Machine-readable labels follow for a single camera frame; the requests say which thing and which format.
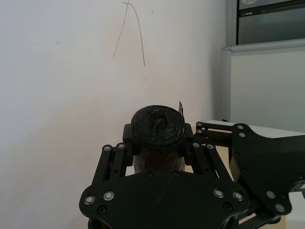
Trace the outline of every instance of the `white surface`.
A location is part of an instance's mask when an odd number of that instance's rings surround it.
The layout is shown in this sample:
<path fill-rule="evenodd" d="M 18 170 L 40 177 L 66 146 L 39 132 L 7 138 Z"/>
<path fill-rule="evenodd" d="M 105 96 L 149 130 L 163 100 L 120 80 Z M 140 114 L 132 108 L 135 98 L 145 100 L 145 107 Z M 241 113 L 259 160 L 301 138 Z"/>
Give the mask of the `white surface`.
<path fill-rule="evenodd" d="M 289 198 L 292 204 L 292 213 L 287 216 L 287 224 L 302 222 L 305 226 L 305 199 L 300 192 L 290 193 Z"/>
<path fill-rule="evenodd" d="M 231 117 L 305 132 L 305 48 L 233 53 Z"/>
<path fill-rule="evenodd" d="M 151 104 L 217 118 L 225 1 L 9 0 L 0 5 L 0 228 L 84 229 L 101 146 Z"/>
<path fill-rule="evenodd" d="M 287 221 L 286 229 L 302 229 L 304 228 L 304 221 Z"/>

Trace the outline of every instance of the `screw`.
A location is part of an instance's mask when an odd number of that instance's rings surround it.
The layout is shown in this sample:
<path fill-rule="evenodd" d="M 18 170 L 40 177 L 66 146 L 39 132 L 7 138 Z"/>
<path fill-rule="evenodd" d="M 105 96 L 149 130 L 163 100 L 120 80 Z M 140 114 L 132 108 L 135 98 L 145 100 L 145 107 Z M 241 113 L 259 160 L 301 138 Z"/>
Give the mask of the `screw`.
<path fill-rule="evenodd" d="M 283 205 L 281 205 L 281 204 L 276 204 L 275 208 L 279 212 L 285 212 L 285 207 Z"/>
<path fill-rule="evenodd" d="M 238 201 L 243 201 L 244 200 L 244 197 L 242 194 L 240 194 L 239 192 L 234 192 L 233 193 L 233 196 L 235 199 L 237 199 Z"/>
<path fill-rule="evenodd" d="M 104 147 L 104 150 L 105 150 L 105 151 L 109 151 L 109 150 L 111 150 L 111 147 L 110 147 L 110 146 L 105 146 L 105 147 Z"/>
<path fill-rule="evenodd" d="M 173 176 L 173 177 L 179 177 L 179 176 L 180 176 L 180 174 L 179 174 L 179 172 L 174 171 L 174 172 L 172 173 L 172 176 Z"/>
<path fill-rule="evenodd" d="M 226 211 L 232 211 L 232 210 L 233 210 L 233 207 L 232 207 L 231 204 L 225 203 L 225 204 L 224 204 L 224 209 L 225 209 Z"/>
<path fill-rule="evenodd" d="M 298 175 L 297 175 L 297 178 L 299 178 L 300 180 L 302 180 L 304 177 L 303 177 L 302 174 L 298 174 Z"/>
<path fill-rule="evenodd" d="M 275 193 L 273 191 L 267 191 L 266 195 L 270 198 L 270 199 L 274 199 L 275 198 Z"/>
<path fill-rule="evenodd" d="M 103 206 L 100 206 L 99 209 L 97 209 L 97 213 L 98 213 L 98 214 L 101 214 L 101 215 L 102 215 L 102 214 L 105 214 L 106 212 L 107 212 L 107 208 L 106 208 L 106 206 L 104 206 L 104 205 L 103 205 Z"/>
<path fill-rule="evenodd" d="M 95 200 L 94 196 L 88 196 L 88 197 L 85 198 L 84 203 L 85 203 L 85 205 L 90 205 L 94 202 L 94 200 Z"/>
<path fill-rule="evenodd" d="M 146 176 L 147 178 L 152 178 L 153 173 L 152 173 L 152 172 L 147 172 L 147 173 L 145 173 L 145 176 Z"/>
<path fill-rule="evenodd" d="M 119 149 L 124 149 L 125 148 L 125 145 L 124 144 L 119 144 Z"/>
<path fill-rule="evenodd" d="M 111 191 L 105 192 L 104 193 L 104 200 L 109 201 L 114 198 L 114 193 Z"/>
<path fill-rule="evenodd" d="M 214 195 L 218 198 L 224 198 L 224 193 L 219 189 L 214 189 Z"/>

